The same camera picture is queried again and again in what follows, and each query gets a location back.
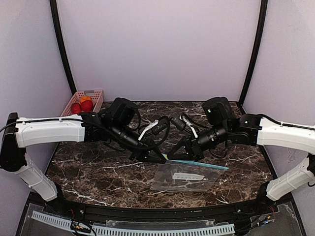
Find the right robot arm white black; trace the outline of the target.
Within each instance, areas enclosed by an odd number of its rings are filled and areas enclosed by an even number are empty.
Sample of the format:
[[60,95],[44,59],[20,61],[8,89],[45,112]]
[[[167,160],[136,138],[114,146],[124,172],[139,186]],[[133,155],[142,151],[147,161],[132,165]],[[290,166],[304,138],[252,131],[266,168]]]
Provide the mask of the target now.
[[281,177],[260,186],[259,202],[275,202],[287,193],[315,179],[315,128],[284,123],[266,115],[245,114],[236,118],[225,97],[214,97],[203,103],[211,128],[183,137],[168,153],[169,160],[198,161],[203,152],[221,143],[249,146],[279,146],[308,153],[300,164]]

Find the clear zip top bag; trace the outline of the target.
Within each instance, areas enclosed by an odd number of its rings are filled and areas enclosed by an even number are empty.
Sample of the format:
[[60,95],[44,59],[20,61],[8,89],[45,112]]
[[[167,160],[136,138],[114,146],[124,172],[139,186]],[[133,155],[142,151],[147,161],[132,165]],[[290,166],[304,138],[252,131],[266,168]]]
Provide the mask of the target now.
[[228,167],[185,160],[170,160],[159,164],[151,190],[164,192],[205,192]]

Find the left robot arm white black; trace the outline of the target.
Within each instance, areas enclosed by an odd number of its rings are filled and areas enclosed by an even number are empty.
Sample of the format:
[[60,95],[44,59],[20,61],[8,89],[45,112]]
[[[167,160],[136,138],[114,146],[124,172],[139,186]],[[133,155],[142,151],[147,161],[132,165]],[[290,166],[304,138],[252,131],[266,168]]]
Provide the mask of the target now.
[[170,120],[162,116],[143,128],[141,134],[129,127],[134,116],[139,116],[135,103],[116,98],[109,108],[96,112],[83,112],[59,118],[19,118],[17,113],[8,116],[1,128],[3,138],[0,148],[0,167],[13,172],[43,200],[61,199],[63,193],[31,160],[28,146],[59,142],[116,142],[131,152],[130,159],[142,162],[166,162],[159,150],[163,142],[155,143],[151,135],[169,133]]

